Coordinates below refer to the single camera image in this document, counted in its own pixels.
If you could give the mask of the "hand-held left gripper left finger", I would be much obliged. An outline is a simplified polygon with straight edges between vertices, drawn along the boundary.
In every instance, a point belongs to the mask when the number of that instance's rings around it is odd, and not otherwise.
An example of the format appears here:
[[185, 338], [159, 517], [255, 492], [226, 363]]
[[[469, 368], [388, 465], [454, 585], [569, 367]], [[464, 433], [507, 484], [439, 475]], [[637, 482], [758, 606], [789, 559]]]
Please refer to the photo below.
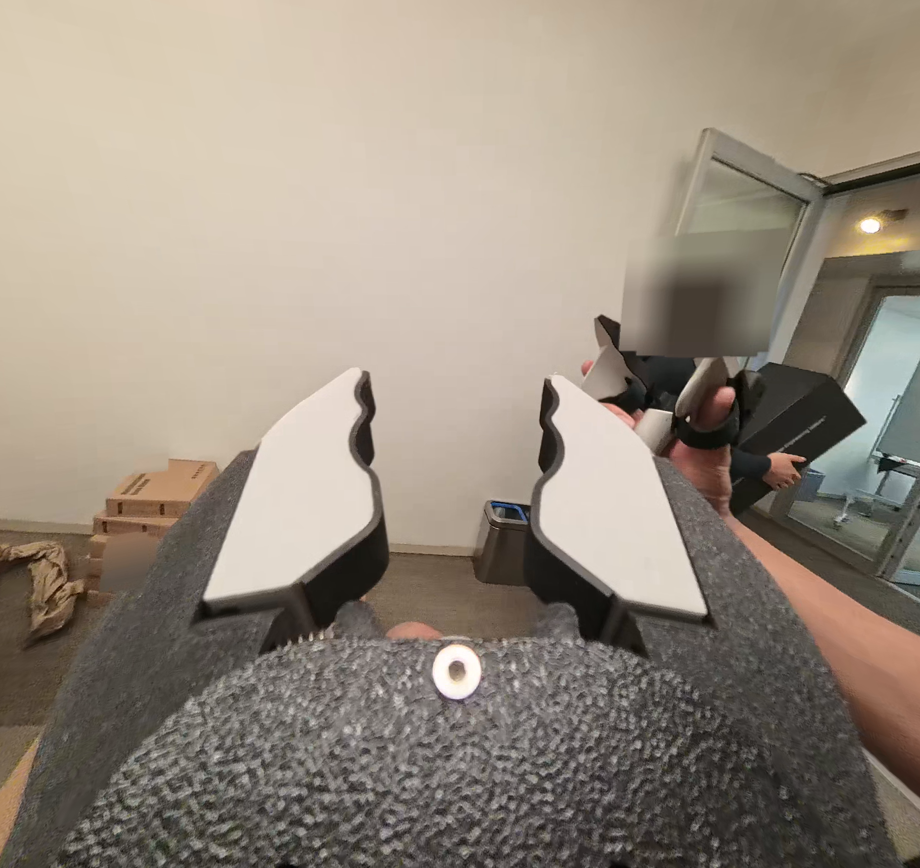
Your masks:
[[209, 619], [281, 611], [318, 632], [385, 575], [389, 542], [372, 464], [370, 374], [348, 368], [261, 438], [212, 573]]

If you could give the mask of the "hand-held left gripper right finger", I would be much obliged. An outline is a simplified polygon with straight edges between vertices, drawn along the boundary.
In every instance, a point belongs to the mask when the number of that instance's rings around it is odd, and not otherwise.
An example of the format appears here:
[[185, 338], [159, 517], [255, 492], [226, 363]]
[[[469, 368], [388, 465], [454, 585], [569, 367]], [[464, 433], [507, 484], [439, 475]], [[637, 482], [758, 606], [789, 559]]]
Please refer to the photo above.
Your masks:
[[691, 625], [707, 601], [650, 449], [573, 382], [546, 377], [523, 576], [589, 642], [642, 642], [638, 618]]

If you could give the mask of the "person's right forearm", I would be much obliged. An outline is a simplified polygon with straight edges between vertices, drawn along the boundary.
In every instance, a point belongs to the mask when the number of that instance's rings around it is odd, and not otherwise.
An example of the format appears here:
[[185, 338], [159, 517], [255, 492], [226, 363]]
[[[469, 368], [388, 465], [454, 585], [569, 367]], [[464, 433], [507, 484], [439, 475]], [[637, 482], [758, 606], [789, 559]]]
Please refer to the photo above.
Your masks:
[[864, 747], [918, 794], [918, 635], [849, 598], [735, 517], [723, 520], [765, 566], [811, 632]]

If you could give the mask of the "person's right hand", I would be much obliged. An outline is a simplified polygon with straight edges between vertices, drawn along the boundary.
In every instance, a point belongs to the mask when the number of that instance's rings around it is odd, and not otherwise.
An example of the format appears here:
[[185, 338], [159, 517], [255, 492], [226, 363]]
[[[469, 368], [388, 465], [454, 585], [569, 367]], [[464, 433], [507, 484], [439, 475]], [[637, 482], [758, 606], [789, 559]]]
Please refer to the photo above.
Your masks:
[[[682, 391], [685, 382], [696, 370], [692, 358], [654, 357], [649, 360], [650, 368], [661, 373], [661, 379], [676, 374], [676, 381], [669, 384], [677, 392]], [[693, 415], [691, 425], [704, 431], [718, 428], [730, 418], [735, 404], [735, 391], [731, 386], [707, 390], [707, 395]], [[676, 439], [667, 454], [673, 466], [692, 483], [719, 517], [730, 517], [730, 447], [699, 449]]]

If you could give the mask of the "steel trash bin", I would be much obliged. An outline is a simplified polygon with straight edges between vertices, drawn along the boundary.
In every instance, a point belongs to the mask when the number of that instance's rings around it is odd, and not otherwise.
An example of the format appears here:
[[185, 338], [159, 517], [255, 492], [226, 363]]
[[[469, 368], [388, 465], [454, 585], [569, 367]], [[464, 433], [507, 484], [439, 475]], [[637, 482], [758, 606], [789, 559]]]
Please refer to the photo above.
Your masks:
[[526, 586], [523, 562], [530, 510], [527, 504], [486, 502], [473, 557], [478, 581], [496, 586]]

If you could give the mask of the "small labelled brown carton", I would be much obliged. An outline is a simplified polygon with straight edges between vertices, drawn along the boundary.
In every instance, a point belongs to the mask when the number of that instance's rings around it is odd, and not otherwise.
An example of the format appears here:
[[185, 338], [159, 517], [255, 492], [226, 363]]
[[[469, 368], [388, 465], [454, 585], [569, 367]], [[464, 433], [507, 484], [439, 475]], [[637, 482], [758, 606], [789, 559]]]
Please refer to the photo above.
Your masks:
[[213, 461], [167, 460], [161, 471], [126, 476], [106, 498], [109, 517], [181, 517], [219, 475]]
[[162, 539], [176, 523], [178, 523], [178, 517], [130, 517], [97, 514], [93, 518], [92, 532], [95, 536], [140, 533], [158, 540]]

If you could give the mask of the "long black box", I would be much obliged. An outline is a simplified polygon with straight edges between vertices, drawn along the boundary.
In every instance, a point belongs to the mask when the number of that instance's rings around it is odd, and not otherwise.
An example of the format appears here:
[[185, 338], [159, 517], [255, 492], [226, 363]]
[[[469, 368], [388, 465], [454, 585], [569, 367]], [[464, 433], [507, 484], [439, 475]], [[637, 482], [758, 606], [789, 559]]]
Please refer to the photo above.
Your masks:
[[[745, 425], [737, 449], [758, 456], [799, 455], [808, 460], [806, 468], [866, 424], [855, 403], [824, 373], [774, 362], [765, 363], [760, 373], [765, 395]], [[764, 481], [732, 485], [731, 513], [742, 514], [770, 492]]]

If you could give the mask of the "whiteboard on stand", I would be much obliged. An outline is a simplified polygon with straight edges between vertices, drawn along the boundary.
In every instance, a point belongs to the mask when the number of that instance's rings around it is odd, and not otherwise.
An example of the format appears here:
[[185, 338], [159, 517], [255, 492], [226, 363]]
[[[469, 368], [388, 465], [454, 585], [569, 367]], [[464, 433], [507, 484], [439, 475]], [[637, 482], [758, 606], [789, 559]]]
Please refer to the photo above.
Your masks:
[[[833, 519], [833, 529], [844, 529], [854, 514], [872, 519], [878, 507], [888, 522], [906, 520], [914, 505], [919, 468], [919, 368], [914, 369], [904, 391], [892, 401], [870, 447], [854, 455], [847, 469], [843, 508]], [[887, 494], [892, 477], [911, 479], [901, 496]]]

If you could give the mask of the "crumpled brown packing paper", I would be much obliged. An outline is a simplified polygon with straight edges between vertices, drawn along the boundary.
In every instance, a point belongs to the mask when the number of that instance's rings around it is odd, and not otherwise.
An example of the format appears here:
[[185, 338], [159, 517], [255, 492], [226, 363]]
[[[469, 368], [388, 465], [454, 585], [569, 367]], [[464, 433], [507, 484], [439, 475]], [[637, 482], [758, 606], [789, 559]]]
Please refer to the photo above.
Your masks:
[[71, 579], [68, 557], [59, 541], [1, 545], [2, 573], [23, 563], [28, 565], [30, 577], [29, 629], [24, 640], [24, 646], [29, 647], [69, 624], [86, 585], [82, 579]]

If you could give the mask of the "metal door frame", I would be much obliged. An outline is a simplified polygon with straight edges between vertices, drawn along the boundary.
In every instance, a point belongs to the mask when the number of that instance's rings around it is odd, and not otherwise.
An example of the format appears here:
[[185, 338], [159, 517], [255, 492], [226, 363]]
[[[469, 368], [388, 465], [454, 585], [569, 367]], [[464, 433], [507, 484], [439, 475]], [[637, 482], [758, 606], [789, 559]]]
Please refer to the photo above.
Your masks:
[[[866, 424], [815, 460], [825, 474], [818, 498], [796, 502], [799, 484], [776, 496], [768, 515], [839, 561], [918, 593], [919, 469], [914, 505], [903, 522], [854, 514], [834, 530], [842, 485], [856, 454], [870, 447], [892, 401], [918, 368], [918, 153], [831, 175], [813, 253], [820, 266], [783, 362], [826, 374], [841, 386]], [[879, 216], [876, 234], [858, 230]], [[892, 477], [887, 494], [901, 496], [911, 479]]]

